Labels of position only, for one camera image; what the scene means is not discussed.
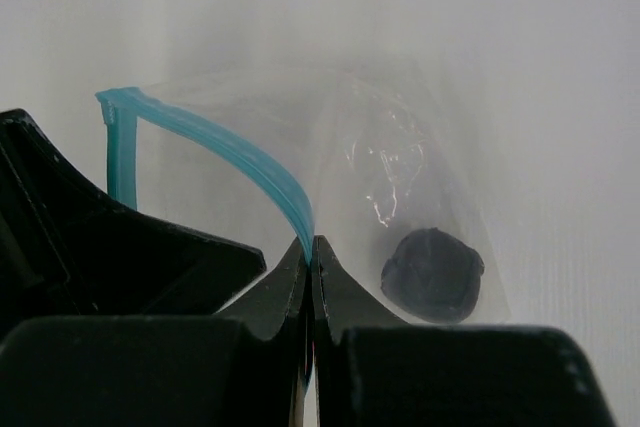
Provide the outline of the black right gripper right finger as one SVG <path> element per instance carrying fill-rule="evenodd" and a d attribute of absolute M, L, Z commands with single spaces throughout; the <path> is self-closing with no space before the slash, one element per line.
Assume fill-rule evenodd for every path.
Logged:
<path fill-rule="evenodd" d="M 639 256 L 595 238 L 563 246 L 509 317 L 496 269 L 473 313 L 422 320 L 381 290 L 407 234 L 341 261 L 313 242 L 319 419 L 324 426 L 635 426 L 639 422 Z"/>

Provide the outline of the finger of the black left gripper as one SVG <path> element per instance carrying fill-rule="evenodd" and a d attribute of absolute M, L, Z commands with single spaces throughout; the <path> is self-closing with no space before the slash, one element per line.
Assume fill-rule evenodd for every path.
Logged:
<path fill-rule="evenodd" d="M 141 214 L 24 110 L 1 116 L 1 313 L 204 315 L 264 273 L 253 247 Z"/>

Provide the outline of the fake dark blue fruit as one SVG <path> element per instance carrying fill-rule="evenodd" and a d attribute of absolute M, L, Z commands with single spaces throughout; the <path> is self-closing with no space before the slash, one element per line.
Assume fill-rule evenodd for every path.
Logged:
<path fill-rule="evenodd" d="M 479 253 L 437 228 L 407 234 L 385 262 L 383 294 L 427 322 L 456 324 L 475 310 L 485 271 Z"/>

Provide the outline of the clear zip top bag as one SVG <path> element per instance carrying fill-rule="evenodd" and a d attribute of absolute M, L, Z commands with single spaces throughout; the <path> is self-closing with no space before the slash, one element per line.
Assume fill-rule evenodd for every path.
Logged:
<path fill-rule="evenodd" d="M 437 228 L 499 274 L 443 119 L 403 62 L 287 62 L 96 96 L 107 190 L 146 215 L 259 248 L 327 238 L 341 261 L 383 236 Z"/>

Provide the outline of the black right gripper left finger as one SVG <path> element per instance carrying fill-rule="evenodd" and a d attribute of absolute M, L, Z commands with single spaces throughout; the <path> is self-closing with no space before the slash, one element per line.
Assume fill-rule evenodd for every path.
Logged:
<path fill-rule="evenodd" d="M 217 314 L 41 317 L 1 343 L 5 426 L 299 426 L 305 393 L 299 242 Z"/>

